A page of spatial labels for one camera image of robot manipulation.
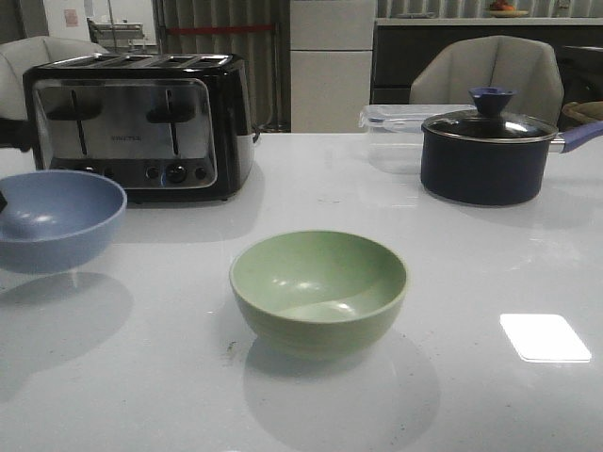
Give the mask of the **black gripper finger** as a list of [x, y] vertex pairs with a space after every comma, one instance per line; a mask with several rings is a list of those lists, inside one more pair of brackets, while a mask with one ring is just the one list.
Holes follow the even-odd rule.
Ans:
[[28, 121], [0, 119], [0, 146], [28, 152], [33, 145], [32, 129]]

